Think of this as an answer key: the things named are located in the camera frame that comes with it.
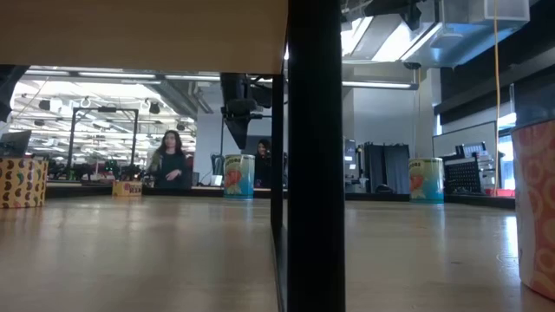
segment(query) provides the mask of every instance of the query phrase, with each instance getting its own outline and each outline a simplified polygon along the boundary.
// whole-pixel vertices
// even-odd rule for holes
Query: dark hair
[[[180,134],[175,131],[175,130],[167,130],[166,133],[164,133],[164,137],[162,138],[162,144],[160,145],[160,147],[158,147],[158,149],[156,150],[157,153],[159,154],[164,154],[166,153],[167,150],[167,146],[166,146],[166,137],[168,134],[172,133],[173,137],[175,137],[175,154],[177,155],[184,155],[183,151],[181,150],[181,138],[180,138]]]
[[[257,144],[257,153],[258,153],[258,146],[262,144],[264,146],[264,148],[266,149],[266,152],[269,153],[271,150],[271,144],[270,141],[268,141],[267,139],[261,139],[258,144]]]

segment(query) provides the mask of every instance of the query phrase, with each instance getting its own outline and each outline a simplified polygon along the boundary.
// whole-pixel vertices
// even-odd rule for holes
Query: wooden floor
[[[269,201],[0,210],[0,311],[277,311]],[[347,202],[349,312],[555,311],[519,282],[514,213]]]

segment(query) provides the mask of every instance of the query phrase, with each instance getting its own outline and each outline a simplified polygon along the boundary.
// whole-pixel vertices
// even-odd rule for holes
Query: yellow cable
[[[497,89],[497,119],[495,129],[495,188],[494,196],[497,196],[497,189],[499,187],[499,169],[500,169],[500,108],[501,108],[501,84],[500,84],[500,43],[498,38],[498,25],[497,25],[497,9],[498,1],[493,0],[493,33],[495,35],[495,86]]]

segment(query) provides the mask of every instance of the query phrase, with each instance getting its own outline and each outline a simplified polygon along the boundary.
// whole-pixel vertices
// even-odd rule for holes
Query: monitor
[[[4,133],[0,138],[0,157],[23,158],[31,139],[31,131]]]

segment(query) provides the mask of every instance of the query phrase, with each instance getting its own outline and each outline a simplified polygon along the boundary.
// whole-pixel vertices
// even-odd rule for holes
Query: person
[[[254,159],[254,187],[271,188],[270,150],[270,141],[261,139],[258,142],[257,154]]]
[[[181,150],[180,134],[168,130],[164,134],[161,146],[156,150],[150,165],[154,177],[154,187],[186,188],[190,187],[186,157]]]

